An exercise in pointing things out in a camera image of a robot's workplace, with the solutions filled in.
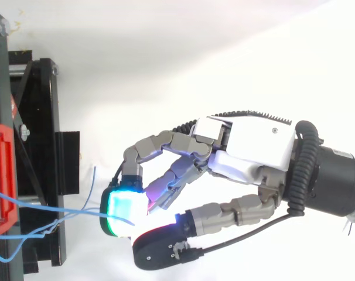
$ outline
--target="blue light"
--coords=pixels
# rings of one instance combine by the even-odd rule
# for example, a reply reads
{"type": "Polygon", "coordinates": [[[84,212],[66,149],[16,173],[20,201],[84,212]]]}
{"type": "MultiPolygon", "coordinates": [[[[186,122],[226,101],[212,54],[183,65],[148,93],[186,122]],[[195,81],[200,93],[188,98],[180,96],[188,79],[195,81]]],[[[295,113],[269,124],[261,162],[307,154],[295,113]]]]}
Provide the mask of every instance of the blue light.
{"type": "MultiPolygon", "coordinates": [[[[137,225],[148,214],[149,199],[145,193],[116,190],[110,193],[108,199],[108,215],[115,215],[132,221],[137,225]]],[[[110,231],[117,237],[130,237],[134,227],[112,218],[107,219],[110,231]]]]}

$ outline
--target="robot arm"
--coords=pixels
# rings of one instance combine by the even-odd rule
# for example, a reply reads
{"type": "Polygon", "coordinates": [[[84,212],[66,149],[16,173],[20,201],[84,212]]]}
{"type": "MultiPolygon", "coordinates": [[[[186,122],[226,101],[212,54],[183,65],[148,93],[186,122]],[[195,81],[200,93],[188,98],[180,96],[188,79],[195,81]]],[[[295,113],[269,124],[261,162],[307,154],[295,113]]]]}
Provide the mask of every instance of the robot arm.
{"type": "Polygon", "coordinates": [[[136,265],[153,270],[192,261],[277,222],[301,216],[305,206],[347,215],[355,222],[355,159],[349,153],[325,148],[322,143],[309,122],[301,121],[294,126],[291,121],[252,111],[200,118],[174,131],[163,131],[137,142],[124,153],[122,180],[115,187],[132,187],[145,193],[150,213],[158,208],[167,209],[184,186],[204,172],[254,184],[258,186],[258,195],[235,198],[229,203],[206,204],[176,215],[175,224],[144,233],[133,244],[136,265]],[[140,164],[163,150],[181,158],[143,189],[140,164]],[[189,247],[188,237],[269,219],[281,200],[289,202],[288,215],[222,245],[208,249],[189,247]]]}

